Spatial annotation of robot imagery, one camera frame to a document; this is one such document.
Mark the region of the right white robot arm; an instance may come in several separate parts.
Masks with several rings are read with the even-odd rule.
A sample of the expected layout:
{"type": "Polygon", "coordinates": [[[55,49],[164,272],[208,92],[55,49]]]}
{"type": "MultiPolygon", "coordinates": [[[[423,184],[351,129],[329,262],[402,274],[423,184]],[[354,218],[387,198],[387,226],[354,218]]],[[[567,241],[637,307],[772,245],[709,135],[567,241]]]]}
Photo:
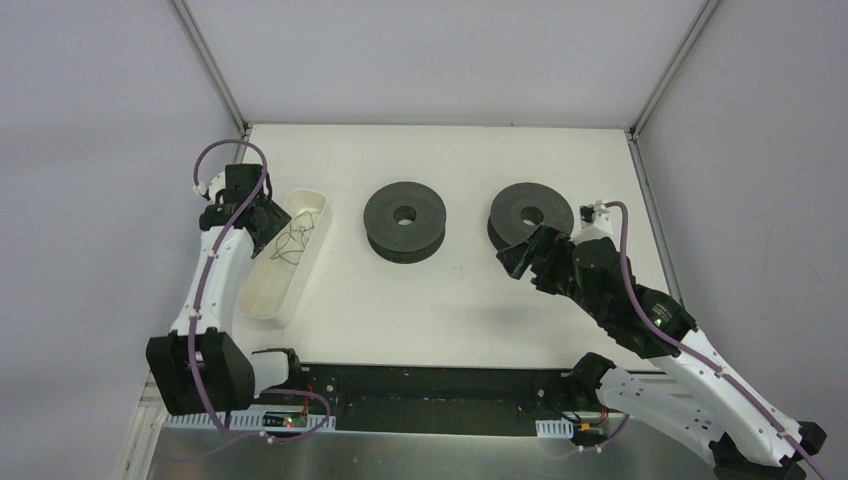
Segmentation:
{"type": "Polygon", "coordinates": [[[769,403],[729,365],[696,320],[669,295],[636,282],[627,242],[593,227],[572,238],[548,225],[496,257],[515,279],[526,271],[543,293],[561,295],[586,312],[616,344],[647,360],[686,389],[690,405],[645,390],[635,377],[596,353],[569,373],[569,400],[636,417],[699,455],[719,479],[826,478],[815,457],[827,434],[769,403]]]}

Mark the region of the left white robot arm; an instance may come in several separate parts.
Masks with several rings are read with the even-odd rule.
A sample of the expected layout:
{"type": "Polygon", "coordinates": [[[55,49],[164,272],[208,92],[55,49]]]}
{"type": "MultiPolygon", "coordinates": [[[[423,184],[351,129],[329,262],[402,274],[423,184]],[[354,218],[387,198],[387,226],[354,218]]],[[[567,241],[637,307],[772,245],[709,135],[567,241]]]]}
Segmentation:
{"type": "Polygon", "coordinates": [[[228,165],[199,217],[200,253],[183,308],[146,359],[173,416],[247,409],[267,390],[281,404],[305,390],[293,350],[243,351],[231,330],[240,290],[255,258],[291,217],[265,192],[259,164],[228,165]]]}

